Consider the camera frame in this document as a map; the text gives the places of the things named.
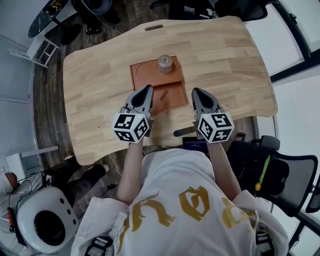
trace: green strap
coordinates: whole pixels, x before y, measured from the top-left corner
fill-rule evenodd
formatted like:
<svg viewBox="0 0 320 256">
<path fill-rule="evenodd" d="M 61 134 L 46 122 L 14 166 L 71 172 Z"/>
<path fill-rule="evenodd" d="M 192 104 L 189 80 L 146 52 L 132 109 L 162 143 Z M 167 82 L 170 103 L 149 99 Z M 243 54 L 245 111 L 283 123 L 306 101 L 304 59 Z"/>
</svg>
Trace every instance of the green strap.
<svg viewBox="0 0 320 256">
<path fill-rule="evenodd" d="M 260 179 L 259 179 L 259 183 L 260 184 L 262 184 L 262 181 L 264 180 L 264 177 L 265 177 L 265 174 L 266 174 L 266 170 L 267 170 L 269 162 L 270 162 L 270 156 L 271 155 L 268 155 L 268 157 L 266 158 L 266 160 L 264 162 L 263 171 L 262 171 L 262 174 L 261 174 Z"/>
</svg>

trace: orange ball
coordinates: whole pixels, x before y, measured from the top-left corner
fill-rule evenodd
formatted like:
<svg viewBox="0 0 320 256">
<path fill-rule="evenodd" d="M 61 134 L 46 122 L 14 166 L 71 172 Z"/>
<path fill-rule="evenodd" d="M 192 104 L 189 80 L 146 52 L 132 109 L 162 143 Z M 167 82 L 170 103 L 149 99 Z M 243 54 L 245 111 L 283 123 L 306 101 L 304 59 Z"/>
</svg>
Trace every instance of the orange ball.
<svg viewBox="0 0 320 256">
<path fill-rule="evenodd" d="M 261 189 L 261 184 L 258 182 L 255 184 L 255 191 L 259 191 Z"/>
</svg>

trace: orange tray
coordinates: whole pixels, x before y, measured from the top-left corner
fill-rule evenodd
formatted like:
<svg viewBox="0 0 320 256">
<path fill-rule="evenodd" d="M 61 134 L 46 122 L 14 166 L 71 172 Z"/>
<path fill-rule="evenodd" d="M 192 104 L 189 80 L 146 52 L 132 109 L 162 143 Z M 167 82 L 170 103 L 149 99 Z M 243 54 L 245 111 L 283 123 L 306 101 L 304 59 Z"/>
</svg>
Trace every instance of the orange tray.
<svg viewBox="0 0 320 256">
<path fill-rule="evenodd" d="M 130 72 L 134 91 L 152 85 L 152 114 L 188 104 L 177 56 L 172 56 L 172 70 L 167 74 L 158 71 L 157 59 L 130 65 Z"/>
</svg>

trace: forearm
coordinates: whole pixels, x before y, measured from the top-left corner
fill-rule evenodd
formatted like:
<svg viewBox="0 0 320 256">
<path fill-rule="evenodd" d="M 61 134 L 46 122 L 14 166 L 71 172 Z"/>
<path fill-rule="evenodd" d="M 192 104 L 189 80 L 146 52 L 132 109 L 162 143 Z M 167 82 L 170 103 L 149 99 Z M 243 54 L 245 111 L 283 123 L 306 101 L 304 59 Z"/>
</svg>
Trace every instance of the forearm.
<svg viewBox="0 0 320 256">
<path fill-rule="evenodd" d="M 124 160 L 124 168 L 116 196 L 119 201 L 132 204 L 141 189 L 141 168 L 143 160 L 143 139 L 138 144 L 130 144 Z"/>
<path fill-rule="evenodd" d="M 221 143 L 207 143 L 216 184 L 229 200 L 241 192 L 237 178 L 232 171 L 227 154 Z"/>
</svg>

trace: white round device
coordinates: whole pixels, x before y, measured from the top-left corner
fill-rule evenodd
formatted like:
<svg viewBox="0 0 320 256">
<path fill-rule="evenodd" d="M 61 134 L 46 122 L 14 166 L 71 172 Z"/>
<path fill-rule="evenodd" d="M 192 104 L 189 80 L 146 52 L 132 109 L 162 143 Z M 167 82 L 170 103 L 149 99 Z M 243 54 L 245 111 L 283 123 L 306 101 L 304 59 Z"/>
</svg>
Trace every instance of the white round device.
<svg viewBox="0 0 320 256">
<path fill-rule="evenodd" d="M 23 199 L 18 207 L 17 224 L 26 243 L 46 254 L 65 246 L 79 227 L 67 198 L 56 187 L 43 188 Z"/>
</svg>

